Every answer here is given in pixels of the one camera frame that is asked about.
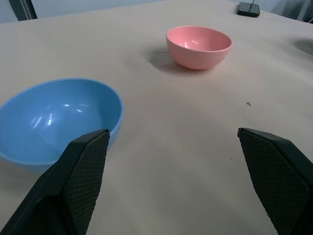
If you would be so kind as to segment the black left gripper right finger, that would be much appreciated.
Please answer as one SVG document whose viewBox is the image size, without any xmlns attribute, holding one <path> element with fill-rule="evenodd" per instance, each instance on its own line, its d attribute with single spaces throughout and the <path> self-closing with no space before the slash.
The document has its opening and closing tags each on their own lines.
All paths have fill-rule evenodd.
<svg viewBox="0 0 313 235">
<path fill-rule="evenodd" d="M 313 163 L 289 140 L 239 128 L 254 190 L 278 235 L 313 235 Z"/>
</svg>

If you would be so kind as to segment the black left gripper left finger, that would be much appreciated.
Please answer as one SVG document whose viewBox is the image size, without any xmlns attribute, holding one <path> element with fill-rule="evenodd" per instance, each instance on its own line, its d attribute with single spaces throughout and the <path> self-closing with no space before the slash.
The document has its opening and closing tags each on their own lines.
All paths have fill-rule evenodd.
<svg viewBox="0 0 313 235">
<path fill-rule="evenodd" d="M 71 141 L 38 178 L 0 235 L 86 235 L 109 139 L 109 130 L 98 130 Z"/>
</svg>

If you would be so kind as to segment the blue plastic bowl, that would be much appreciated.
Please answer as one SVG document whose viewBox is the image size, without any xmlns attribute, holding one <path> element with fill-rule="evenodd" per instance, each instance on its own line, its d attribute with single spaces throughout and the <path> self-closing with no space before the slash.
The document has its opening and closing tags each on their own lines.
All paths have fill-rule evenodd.
<svg viewBox="0 0 313 235">
<path fill-rule="evenodd" d="M 69 78 L 38 84 L 0 106 L 0 158 L 44 172 L 81 135 L 108 129 L 113 146 L 123 116 L 122 98 L 105 83 Z"/>
</svg>

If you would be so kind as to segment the red plastic bowl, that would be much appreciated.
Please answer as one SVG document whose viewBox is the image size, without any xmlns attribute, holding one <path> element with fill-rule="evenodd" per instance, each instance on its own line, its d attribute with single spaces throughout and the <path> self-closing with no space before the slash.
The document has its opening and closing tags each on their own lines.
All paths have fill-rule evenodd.
<svg viewBox="0 0 313 235">
<path fill-rule="evenodd" d="M 179 26 L 166 33 L 174 61 L 193 70 L 210 70 L 229 53 L 232 40 L 226 34 L 201 26 Z"/>
</svg>

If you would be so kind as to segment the small black box device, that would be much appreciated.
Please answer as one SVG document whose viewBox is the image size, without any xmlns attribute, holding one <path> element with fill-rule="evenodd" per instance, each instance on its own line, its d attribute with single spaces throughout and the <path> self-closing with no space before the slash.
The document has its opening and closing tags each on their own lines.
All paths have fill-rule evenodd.
<svg viewBox="0 0 313 235">
<path fill-rule="evenodd" d="M 237 14 L 240 16 L 257 18 L 260 16 L 260 7 L 253 2 L 240 2 L 237 7 Z"/>
</svg>

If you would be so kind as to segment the black perforated metal post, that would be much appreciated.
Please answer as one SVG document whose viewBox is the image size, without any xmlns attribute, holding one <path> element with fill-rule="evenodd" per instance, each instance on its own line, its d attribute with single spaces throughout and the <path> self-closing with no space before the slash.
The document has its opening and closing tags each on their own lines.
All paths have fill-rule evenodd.
<svg viewBox="0 0 313 235">
<path fill-rule="evenodd" d="M 31 0 L 9 0 L 9 3 L 18 21 L 37 19 Z"/>
</svg>

